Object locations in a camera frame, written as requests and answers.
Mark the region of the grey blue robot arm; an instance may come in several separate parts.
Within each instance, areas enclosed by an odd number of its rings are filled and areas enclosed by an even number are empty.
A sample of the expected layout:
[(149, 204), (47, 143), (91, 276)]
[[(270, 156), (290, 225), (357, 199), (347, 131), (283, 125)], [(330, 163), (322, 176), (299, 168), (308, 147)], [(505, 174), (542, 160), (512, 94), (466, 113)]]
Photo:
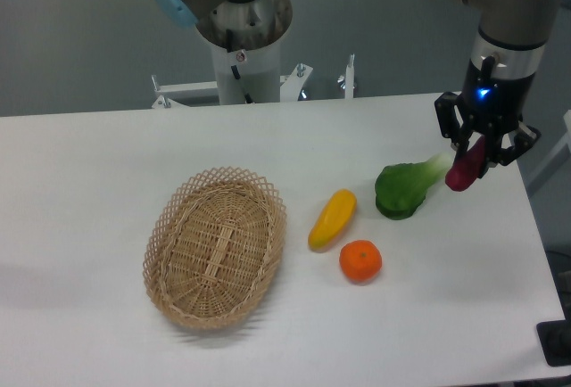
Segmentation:
[[(561, 0), (460, 0), (481, 13), (459, 94), (434, 104), (441, 133), (456, 153), (449, 179), (483, 177), (506, 166), (540, 138), (522, 108), (541, 62)], [(223, 72), (236, 93), (231, 103), (254, 103), (246, 81), (248, 52), (279, 40), (291, 19), (285, 0), (155, 0), (183, 28), (198, 28), (223, 53)]]

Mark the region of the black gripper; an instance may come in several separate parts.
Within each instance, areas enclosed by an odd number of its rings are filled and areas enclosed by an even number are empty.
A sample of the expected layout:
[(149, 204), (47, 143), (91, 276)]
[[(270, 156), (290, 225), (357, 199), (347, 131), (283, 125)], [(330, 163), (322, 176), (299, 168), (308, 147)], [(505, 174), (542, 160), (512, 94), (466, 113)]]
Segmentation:
[[(484, 160), (480, 178), (490, 168), (508, 166), (542, 137), (539, 129), (520, 122), (533, 81), (534, 74), (519, 79), (482, 75), (482, 71), (469, 62), (460, 95), (445, 92), (434, 101), (441, 135), (451, 141), (457, 156), (464, 156), (468, 151), (473, 131), (483, 134)], [(512, 145), (503, 147), (503, 137), (512, 131)]]

